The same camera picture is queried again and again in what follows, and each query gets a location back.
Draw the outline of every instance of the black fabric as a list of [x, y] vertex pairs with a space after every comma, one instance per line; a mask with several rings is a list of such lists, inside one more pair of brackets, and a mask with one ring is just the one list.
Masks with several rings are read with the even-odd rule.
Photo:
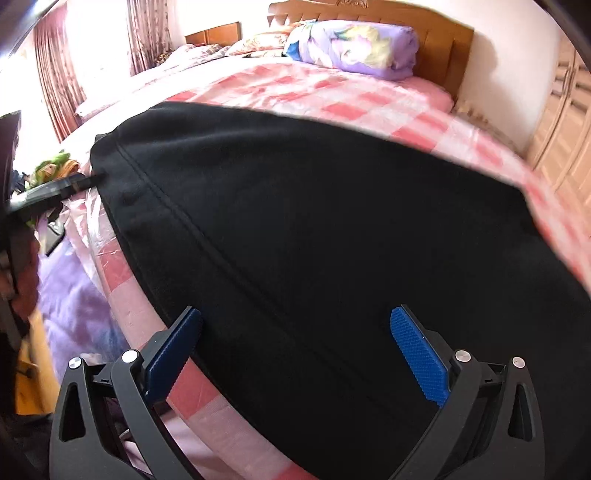
[[591, 302], [519, 190], [346, 129], [187, 103], [126, 121], [91, 161], [157, 312], [202, 311], [199, 367], [319, 478], [387, 479], [437, 410], [389, 332], [401, 303], [452, 348], [524, 357], [548, 478], [589, 464], [569, 456], [591, 424]]

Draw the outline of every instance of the patterned curtain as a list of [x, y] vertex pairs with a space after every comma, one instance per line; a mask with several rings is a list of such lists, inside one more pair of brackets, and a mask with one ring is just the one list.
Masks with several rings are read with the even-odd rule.
[[41, 90], [60, 142], [80, 126], [76, 108], [86, 100], [70, 58], [66, 15], [67, 5], [52, 10], [33, 33]]
[[127, 0], [131, 74], [156, 65], [158, 55], [171, 48], [167, 0]]

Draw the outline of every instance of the wooden headboard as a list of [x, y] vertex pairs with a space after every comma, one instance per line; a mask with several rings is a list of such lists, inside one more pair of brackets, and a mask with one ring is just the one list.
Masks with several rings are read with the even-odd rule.
[[269, 6], [269, 26], [301, 20], [360, 20], [413, 27], [420, 40], [414, 74], [453, 97], [464, 78], [474, 30], [428, 8], [390, 0], [288, 0]]

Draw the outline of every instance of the silver screw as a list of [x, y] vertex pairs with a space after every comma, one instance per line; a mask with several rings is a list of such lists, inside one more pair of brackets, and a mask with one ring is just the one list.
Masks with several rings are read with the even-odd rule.
[[456, 360], [458, 362], [462, 362], [463, 364], [466, 364], [470, 360], [472, 360], [472, 355], [470, 355], [470, 353], [466, 352], [465, 350], [458, 350], [456, 352]]
[[70, 360], [68, 362], [68, 367], [70, 367], [72, 370], [75, 370], [76, 368], [78, 368], [81, 365], [82, 365], [82, 358], [80, 358], [79, 356], [75, 356], [72, 360]]
[[520, 356], [516, 356], [513, 358], [513, 365], [515, 365], [517, 368], [523, 368], [525, 367], [525, 360], [523, 360]]
[[126, 364], [132, 364], [133, 362], [135, 362], [135, 359], [137, 359], [137, 357], [138, 357], [138, 352], [135, 350], [127, 350], [126, 352], [124, 352], [123, 355], [121, 355], [121, 359]]

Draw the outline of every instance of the bed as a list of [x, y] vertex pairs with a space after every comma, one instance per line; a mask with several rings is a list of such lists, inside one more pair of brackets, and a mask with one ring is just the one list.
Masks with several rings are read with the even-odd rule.
[[[361, 20], [413, 27], [420, 39], [415, 74], [457, 98], [473, 31], [429, 9], [387, 0], [288, 0], [269, 6], [269, 26], [302, 20]], [[95, 135], [164, 100], [259, 109], [311, 118], [433, 152], [518, 186], [556, 254], [591, 291], [591, 256], [577, 216], [510, 150], [475, 127], [432, 108], [395, 82], [288, 58], [227, 57], [160, 79], [89, 119], [62, 144], [90, 172]], [[68, 239], [107, 298], [132, 348], [165, 328], [121, 252], [96, 190], [66, 202]], [[273, 447], [189, 361], [168, 402], [201, 441], [240, 478], [312, 479]]]

